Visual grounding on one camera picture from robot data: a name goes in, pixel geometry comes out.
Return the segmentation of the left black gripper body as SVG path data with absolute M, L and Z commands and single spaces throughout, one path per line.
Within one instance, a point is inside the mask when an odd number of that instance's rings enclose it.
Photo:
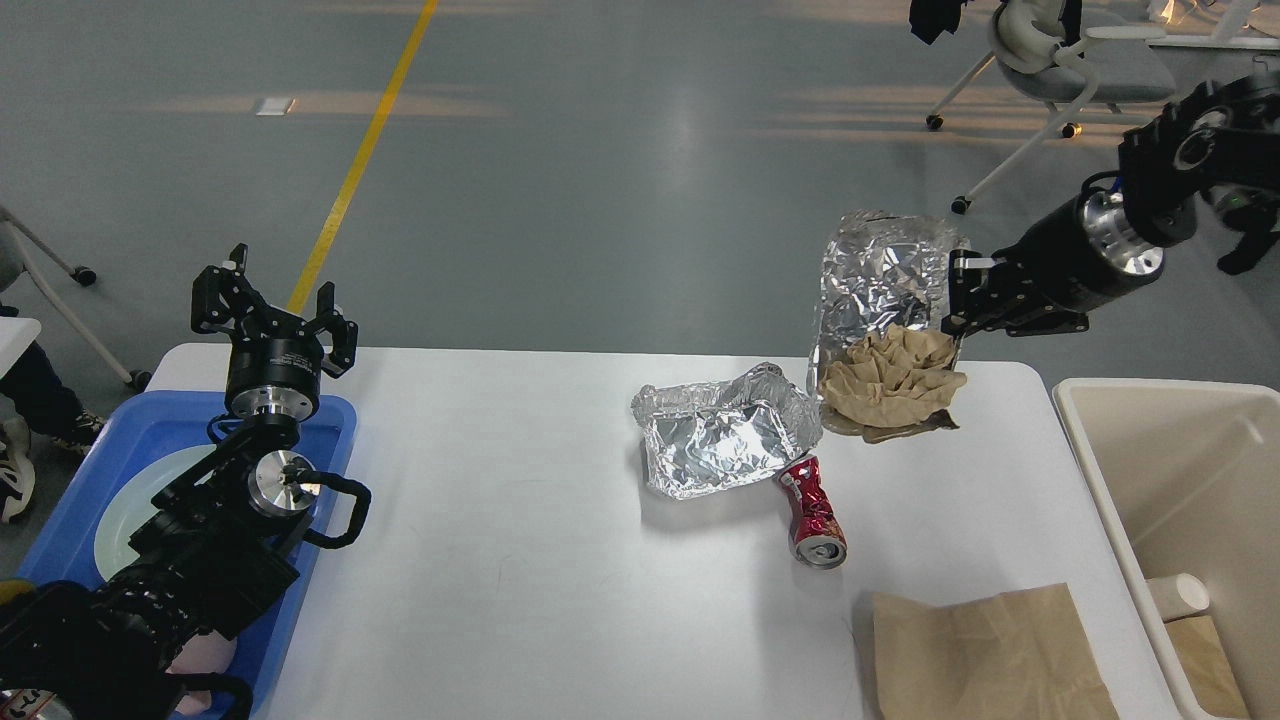
M 241 328 L 228 331 L 230 359 L 225 410 L 236 418 L 280 414 L 297 421 L 319 407 L 323 345 L 306 334 L 271 337 Z

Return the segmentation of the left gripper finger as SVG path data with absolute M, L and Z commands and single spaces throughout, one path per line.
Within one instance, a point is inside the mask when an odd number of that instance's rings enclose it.
M 229 258 L 205 266 L 192 284 L 189 328 L 197 334 L 221 333 L 233 341 L 260 340 L 271 329 L 265 299 L 246 278 L 247 243 L 233 247 Z
M 342 314 L 335 301 L 335 283 L 325 282 L 316 295 L 316 315 L 303 323 L 303 337 L 319 341 L 328 334 L 332 347 L 321 352 L 320 368 L 330 378 L 344 375 L 353 365 L 358 347 L 358 325 Z

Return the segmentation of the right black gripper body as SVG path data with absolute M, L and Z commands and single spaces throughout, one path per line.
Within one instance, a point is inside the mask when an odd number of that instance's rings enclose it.
M 1004 260 L 989 273 L 1004 300 L 1000 316 L 1039 305 L 1088 315 L 1155 283 L 1165 251 L 1132 228 L 1121 196 L 1082 195 L 992 258 Z

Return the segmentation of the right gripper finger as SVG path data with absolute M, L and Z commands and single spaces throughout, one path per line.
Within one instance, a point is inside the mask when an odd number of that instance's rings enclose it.
M 1019 307 L 986 323 L 986 331 L 1002 331 L 1007 336 L 1047 336 L 1087 332 L 1091 328 L 1085 313 L 1075 313 L 1051 305 Z
M 1004 263 L 969 249 L 956 249 L 947 260 L 947 311 L 941 331 L 973 336 L 992 331 L 1004 313 L 1000 291 L 988 287 L 989 273 Z

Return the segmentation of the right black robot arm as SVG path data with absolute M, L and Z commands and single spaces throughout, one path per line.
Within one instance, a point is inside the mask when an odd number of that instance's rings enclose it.
M 941 329 L 1011 337 L 1084 332 L 1089 313 L 1155 283 L 1197 231 L 1196 200 L 1239 236 L 1219 259 L 1249 272 L 1277 243 L 1277 73 L 1206 81 L 1129 129 L 1117 167 L 1089 176 L 1021 238 L 986 258 L 954 251 Z

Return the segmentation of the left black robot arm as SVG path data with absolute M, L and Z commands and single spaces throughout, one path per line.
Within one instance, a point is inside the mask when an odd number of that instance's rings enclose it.
M 131 534 L 137 557 L 99 588 L 49 582 L 3 603 L 5 719 L 166 719 L 192 691 L 230 697 L 250 716 L 250 684 L 224 673 L 172 673 L 195 637 L 236 638 L 300 579 L 289 552 L 338 550 L 360 537 L 370 489 L 296 451 L 320 407 L 320 378 L 355 365 L 358 327 L 317 292 L 305 319 L 269 304 L 246 278 L 248 249 L 206 266 L 191 325 L 230 338 L 225 410 L 212 447 L 150 502 Z

